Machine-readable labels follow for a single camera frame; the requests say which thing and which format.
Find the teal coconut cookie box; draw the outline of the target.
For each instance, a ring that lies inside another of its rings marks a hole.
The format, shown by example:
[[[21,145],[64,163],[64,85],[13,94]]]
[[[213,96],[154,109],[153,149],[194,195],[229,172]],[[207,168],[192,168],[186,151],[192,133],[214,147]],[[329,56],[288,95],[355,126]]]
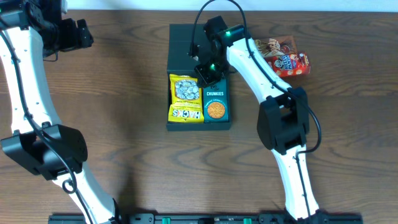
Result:
[[[203,89],[203,112],[206,123],[228,121],[228,83],[222,79]]]

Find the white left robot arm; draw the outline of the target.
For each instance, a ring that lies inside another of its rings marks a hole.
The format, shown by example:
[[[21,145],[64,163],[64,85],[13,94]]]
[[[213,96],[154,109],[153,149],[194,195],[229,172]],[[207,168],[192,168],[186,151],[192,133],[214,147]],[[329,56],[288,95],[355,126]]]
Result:
[[[83,213],[82,223],[122,223],[115,199],[90,171],[82,133],[62,124],[50,96],[44,63],[94,42],[86,21],[66,13],[66,1],[1,2],[1,61],[12,106],[12,136],[1,147],[31,174],[61,187]]]

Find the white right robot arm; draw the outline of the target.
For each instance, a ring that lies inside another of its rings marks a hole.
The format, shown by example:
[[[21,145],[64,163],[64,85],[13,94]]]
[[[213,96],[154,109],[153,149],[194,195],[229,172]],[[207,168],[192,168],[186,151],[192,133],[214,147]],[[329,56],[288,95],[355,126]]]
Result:
[[[306,164],[309,118],[303,88],[292,88],[264,60],[245,25],[227,27],[222,17],[209,19],[203,31],[211,45],[202,53],[196,44],[190,54],[199,61],[195,71],[201,86],[210,86],[233,67],[259,102],[257,133],[279,167],[285,191],[285,209],[297,222],[313,223],[319,206],[312,192]]]

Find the dark green box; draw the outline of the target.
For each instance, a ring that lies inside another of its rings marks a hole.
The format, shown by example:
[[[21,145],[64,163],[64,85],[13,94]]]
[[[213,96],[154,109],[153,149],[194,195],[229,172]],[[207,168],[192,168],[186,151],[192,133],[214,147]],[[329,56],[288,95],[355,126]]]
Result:
[[[192,24],[171,24],[169,26],[169,54],[167,74],[196,77],[195,66],[198,62],[188,55],[192,38]],[[232,125],[230,104],[227,104],[228,120],[213,123],[173,123],[167,121],[168,131],[224,131]]]

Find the yellow Hacks candy bag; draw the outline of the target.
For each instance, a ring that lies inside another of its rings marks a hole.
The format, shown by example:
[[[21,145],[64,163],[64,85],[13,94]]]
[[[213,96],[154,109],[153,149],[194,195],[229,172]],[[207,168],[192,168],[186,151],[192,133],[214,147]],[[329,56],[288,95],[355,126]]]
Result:
[[[168,122],[171,123],[203,123],[202,88],[198,79],[170,74],[171,105]]]

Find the red Hello Panda box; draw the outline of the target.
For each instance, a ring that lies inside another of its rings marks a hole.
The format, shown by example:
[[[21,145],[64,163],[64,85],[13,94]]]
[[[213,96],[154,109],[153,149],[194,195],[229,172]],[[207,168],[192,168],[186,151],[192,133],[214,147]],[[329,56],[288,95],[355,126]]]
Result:
[[[271,60],[272,69],[280,77],[306,75],[311,64],[305,52],[276,56]]]

